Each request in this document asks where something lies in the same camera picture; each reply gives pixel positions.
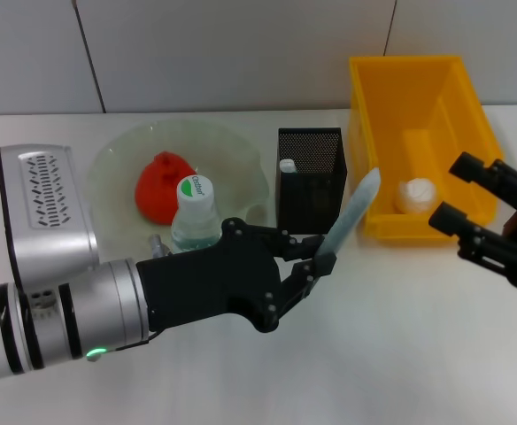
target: yellow box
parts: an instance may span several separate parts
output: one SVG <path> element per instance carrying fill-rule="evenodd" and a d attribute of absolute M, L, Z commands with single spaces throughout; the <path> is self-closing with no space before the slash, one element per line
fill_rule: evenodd
<path fill-rule="evenodd" d="M 365 217 L 368 236 L 391 241 L 448 239 L 429 215 L 395 207 L 400 182 L 430 179 L 441 200 L 482 226 L 497 200 L 449 174 L 462 151 L 490 165 L 503 158 L 463 61 L 457 57 L 351 58 L 353 93 L 349 143 L 356 186 L 378 166 L 382 184 Z"/>

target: white table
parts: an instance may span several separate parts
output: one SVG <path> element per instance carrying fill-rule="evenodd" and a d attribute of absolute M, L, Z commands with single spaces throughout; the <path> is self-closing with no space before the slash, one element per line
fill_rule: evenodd
<path fill-rule="evenodd" d="M 517 166 L 517 106 L 485 110 Z M 348 121 L 347 111 L 180 115 L 252 141 L 272 192 L 279 127 L 346 134 Z M 0 145 L 70 145 L 84 176 L 113 137 L 172 116 L 0 117 Z M 0 210 L 0 282 L 11 279 Z M 334 273 L 273 334 L 223 316 L 96 364 L 4 379 L 5 423 L 517 424 L 517 290 L 455 247 L 391 249 L 352 236 Z"/>

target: clear glass plate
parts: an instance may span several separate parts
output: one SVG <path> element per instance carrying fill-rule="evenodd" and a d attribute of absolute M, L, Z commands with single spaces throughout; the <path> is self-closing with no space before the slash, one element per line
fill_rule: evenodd
<path fill-rule="evenodd" d="M 143 169 L 162 151 L 182 156 L 213 182 L 222 219 L 240 217 L 263 225 L 268 184 L 259 152 L 231 130 L 203 121 L 162 120 L 133 128 L 98 154 L 89 169 L 86 198 L 102 260 L 150 258 L 154 233 L 172 246 L 170 227 L 146 220 L 135 204 Z"/>

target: red toy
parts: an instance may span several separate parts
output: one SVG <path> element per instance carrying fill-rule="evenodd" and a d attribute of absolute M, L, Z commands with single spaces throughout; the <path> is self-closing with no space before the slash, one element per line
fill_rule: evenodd
<path fill-rule="evenodd" d="M 182 157 L 159 153 L 136 184 L 135 202 L 141 214 L 158 224 L 172 224 L 178 211 L 176 187 L 181 179 L 195 173 Z"/>

